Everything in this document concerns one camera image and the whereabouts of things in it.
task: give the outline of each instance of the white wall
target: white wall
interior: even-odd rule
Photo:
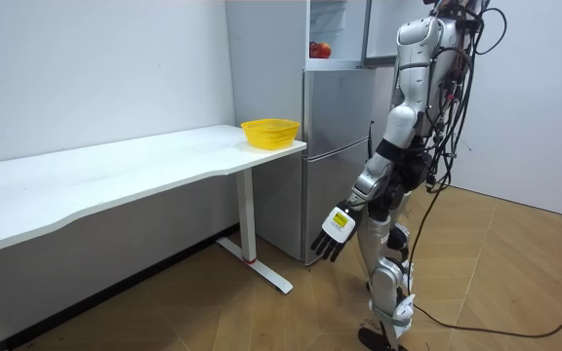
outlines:
[[[0,160],[233,124],[222,1],[0,0]]]
[[[492,1],[508,32],[477,60],[453,184],[562,214],[562,2]],[[500,36],[488,14],[481,50]]]
[[[0,160],[215,124],[234,124],[224,2],[0,0]],[[210,178],[0,251],[0,340],[236,223],[235,202]]]

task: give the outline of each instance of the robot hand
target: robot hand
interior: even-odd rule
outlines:
[[[363,211],[354,210],[347,201],[340,201],[322,223],[320,234],[311,244],[311,249],[322,258],[335,262],[346,242],[357,232]]]

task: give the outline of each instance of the red fruit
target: red fruit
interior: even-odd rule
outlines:
[[[331,56],[331,45],[327,43],[318,44],[318,57],[328,59]]]
[[[318,43],[316,42],[309,42],[309,57],[311,59],[317,59],[318,58]]]

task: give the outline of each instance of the humanoid robot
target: humanoid robot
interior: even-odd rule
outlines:
[[[441,190],[449,181],[488,5],[487,0],[441,0],[428,17],[400,27],[395,107],[387,116],[382,141],[350,196],[331,211],[311,245],[322,258],[335,261],[367,212],[367,225],[357,239],[369,272],[370,309],[383,335],[361,329],[358,336],[371,350],[405,350],[398,338],[411,326],[414,313],[414,295],[405,295],[413,285],[413,263],[409,231],[398,218],[421,184],[435,192],[436,184]],[[440,159],[447,169],[441,181],[436,180]]]

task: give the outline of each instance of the red apple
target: red apple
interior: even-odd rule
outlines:
[[[318,44],[318,57],[328,59],[331,57],[331,45],[327,43]]]

